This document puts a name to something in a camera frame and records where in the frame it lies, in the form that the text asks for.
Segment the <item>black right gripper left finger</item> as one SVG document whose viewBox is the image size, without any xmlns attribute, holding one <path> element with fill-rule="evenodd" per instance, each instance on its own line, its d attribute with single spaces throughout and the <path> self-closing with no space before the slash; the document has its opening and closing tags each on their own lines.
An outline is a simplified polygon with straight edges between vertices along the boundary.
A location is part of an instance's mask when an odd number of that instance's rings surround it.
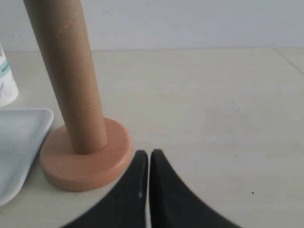
<svg viewBox="0 0 304 228">
<path fill-rule="evenodd" d="M 148 156 L 136 151 L 116 185 L 90 210 L 66 228 L 145 228 Z"/>
</svg>

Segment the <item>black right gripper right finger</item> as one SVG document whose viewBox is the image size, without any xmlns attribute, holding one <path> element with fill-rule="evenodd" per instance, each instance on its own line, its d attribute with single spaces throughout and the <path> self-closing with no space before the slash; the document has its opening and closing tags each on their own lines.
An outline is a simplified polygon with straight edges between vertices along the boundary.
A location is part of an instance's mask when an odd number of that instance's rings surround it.
<svg viewBox="0 0 304 228">
<path fill-rule="evenodd" d="M 150 158 L 149 204 L 153 228 L 238 228 L 197 197 L 181 180 L 163 150 Z"/>
</svg>

